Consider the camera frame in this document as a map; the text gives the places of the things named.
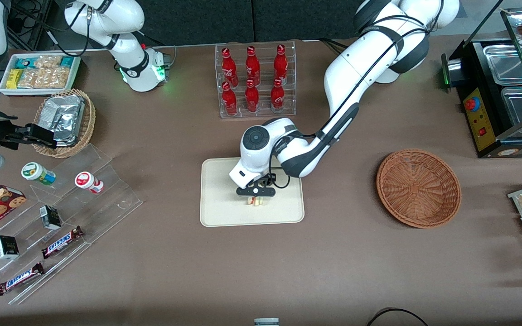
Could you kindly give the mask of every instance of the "green led light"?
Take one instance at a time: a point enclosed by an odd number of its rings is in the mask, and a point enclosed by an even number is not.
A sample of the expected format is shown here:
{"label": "green led light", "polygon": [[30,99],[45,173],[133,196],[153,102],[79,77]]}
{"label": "green led light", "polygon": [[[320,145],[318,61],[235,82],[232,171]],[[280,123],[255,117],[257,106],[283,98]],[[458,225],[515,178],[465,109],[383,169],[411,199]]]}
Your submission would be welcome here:
{"label": "green led light", "polygon": [[122,68],[118,68],[118,70],[120,70],[120,73],[122,74],[122,79],[124,80],[125,83],[128,83],[128,80],[126,80],[126,75],[124,74],[124,72],[122,71]]}
{"label": "green led light", "polygon": [[166,75],[165,75],[165,72],[164,72],[164,68],[153,66],[153,71],[154,71],[154,74],[156,75],[156,78],[159,81],[164,80],[166,78]]}

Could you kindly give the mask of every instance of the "acrylic display shelf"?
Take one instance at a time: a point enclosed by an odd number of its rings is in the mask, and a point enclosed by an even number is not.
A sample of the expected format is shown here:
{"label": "acrylic display shelf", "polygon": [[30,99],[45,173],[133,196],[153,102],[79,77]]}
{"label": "acrylic display shelf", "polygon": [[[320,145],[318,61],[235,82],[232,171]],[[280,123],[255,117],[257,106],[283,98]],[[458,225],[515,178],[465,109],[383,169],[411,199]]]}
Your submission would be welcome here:
{"label": "acrylic display shelf", "polygon": [[[283,110],[279,113],[271,111],[271,90],[273,89],[274,69],[273,61],[277,55],[277,46],[285,46],[285,56],[287,57],[287,81],[283,85],[285,96],[283,99]],[[255,52],[261,65],[261,83],[257,86],[259,91],[259,109],[251,113],[247,110],[245,101],[245,90],[247,89],[247,71],[245,70],[245,60],[247,59],[247,47],[255,46]],[[237,96],[237,115],[228,115],[223,105],[223,89],[221,85],[226,78],[223,74],[223,56],[221,50],[228,48],[231,57],[237,66],[237,76],[239,84],[232,91]],[[295,115],[297,113],[296,91],[296,56],[295,42],[266,42],[249,44],[224,44],[215,46],[215,72],[217,78],[217,92],[219,94],[219,111],[221,118],[254,118],[254,117],[279,117],[282,115]]]}
{"label": "acrylic display shelf", "polygon": [[[56,181],[49,187],[34,184],[37,200],[15,216],[8,216],[0,227],[0,235],[16,238],[20,256],[14,260],[0,260],[0,283],[4,283],[25,270],[42,262],[45,274],[35,277],[26,285],[19,285],[2,297],[8,303],[21,303],[54,275],[89,248],[99,237],[124,219],[142,204],[134,191],[118,177],[110,159],[93,145],[66,159],[52,169]],[[93,194],[74,184],[75,175],[89,171],[104,182],[104,190]],[[44,228],[39,208],[44,205],[58,210],[62,227]],[[70,243],[58,254],[44,259],[41,249],[54,243],[79,225],[84,232],[81,238]]]}

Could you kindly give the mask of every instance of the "red switch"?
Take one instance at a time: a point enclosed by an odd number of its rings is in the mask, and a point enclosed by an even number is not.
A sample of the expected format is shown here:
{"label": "red switch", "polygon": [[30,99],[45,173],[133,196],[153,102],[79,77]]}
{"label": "red switch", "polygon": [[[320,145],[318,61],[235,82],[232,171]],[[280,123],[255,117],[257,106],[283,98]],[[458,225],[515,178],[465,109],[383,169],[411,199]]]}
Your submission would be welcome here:
{"label": "red switch", "polygon": [[464,103],[464,108],[471,111],[474,109],[474,107],[476,107],[476,105],[477,105],[476,101],[473,99],[470,99]]}

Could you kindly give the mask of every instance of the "red soda bottle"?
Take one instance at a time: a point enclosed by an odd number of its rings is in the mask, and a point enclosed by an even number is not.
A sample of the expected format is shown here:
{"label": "red soda bottle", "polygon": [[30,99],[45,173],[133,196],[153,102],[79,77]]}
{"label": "red soda bottle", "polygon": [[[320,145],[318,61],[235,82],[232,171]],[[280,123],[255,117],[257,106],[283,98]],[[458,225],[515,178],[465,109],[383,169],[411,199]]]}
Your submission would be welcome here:
{"label": "red soda bottle", "polygon": [[223,105],[228,115],[237,115],[237,97],[228,82],[223,82]]}
{"label": "red soda bottle", "polygon": [[285,46],[282,44],[277,46],[277,56],[273,62],[273,68],[275,78],[279,78],[281,85],[285,85],[287,83],[287,57],[285,56]]}
{"label": "red soda bottle", "polygon": [[271,111],[279,113],[283,110],[283,97],[285,92],[281,87],[281,80],[276,78],[273,81],[273,89],[271,90]]}
{"label": "red soda bottle", "polygon": [[228,48],[222,49],[221,54],[223,55],[223,74],[225,75],[226,80],[231,83],[231,86],[236,87],[239,85],[239,77],[237,77],[237,65],[231,58],[231,52],[228,50]]}
{"label": "red soda bottle", "polygon": [[245,67],[247,68],[247,78],[253,79],[255,86],[259,85],[261,83],[261,67],[259,66],[259,59],[255,55],[255,48],[253,46],[247,47]]}
{"label": "red soda bottle", "polygon": [[255,87],[255,81],[251,78],[247,80],[245,99],[247,99],[247,110],[251,113],[257,112],[259,106],[259,91],[257,91],[257,87]]}

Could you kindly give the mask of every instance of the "red emergency stop button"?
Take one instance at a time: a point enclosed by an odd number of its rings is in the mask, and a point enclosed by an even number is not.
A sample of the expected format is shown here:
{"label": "red emergency stop button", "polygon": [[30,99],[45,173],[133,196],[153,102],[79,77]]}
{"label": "red emergency stop button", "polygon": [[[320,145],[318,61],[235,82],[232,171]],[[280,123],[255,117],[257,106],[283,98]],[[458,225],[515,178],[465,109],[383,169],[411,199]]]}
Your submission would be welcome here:
{"label": "red emergency stop button", "polygon": [[480,100],[478,97],[472,97],[472,99],[468,99],[464,102],[464,108],[469,110],[470,112],[476,112],[480,108]]}

